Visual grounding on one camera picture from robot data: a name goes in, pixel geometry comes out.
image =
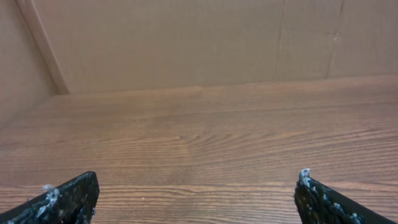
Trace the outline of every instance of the wooden tabletop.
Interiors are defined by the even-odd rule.
[[[398,76],[55,96],[0,132],[0,212],[93,170],[93,223],[300,223],[304,167],[398,222]]]

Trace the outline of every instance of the black metal part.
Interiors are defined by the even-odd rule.
[[[95,172],[78,177],[0,214],[2,224],[90,223],[100,188]]]
[[[309,169],[301,171],[294,199],[303,224],[394,223],[314,180],[309,175]]]

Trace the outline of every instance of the wooden table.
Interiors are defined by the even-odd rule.
[[[398,222],[398,77],[55,96],[0,133],[0,212],[93,170],[94,223],[300,223],[303,167]]]

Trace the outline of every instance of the cardboard wall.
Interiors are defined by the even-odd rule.
[[[396,0],[19,2],[70,93],[398,73]]]
[[[0,1],[0,129],[57,90],[17,4]]]

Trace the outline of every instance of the beige wall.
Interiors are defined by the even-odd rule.
[[[19,2],[70,93],[398,73],[396,0]]]
[[[17,4],[0,1],[0,129],[56,94]]]

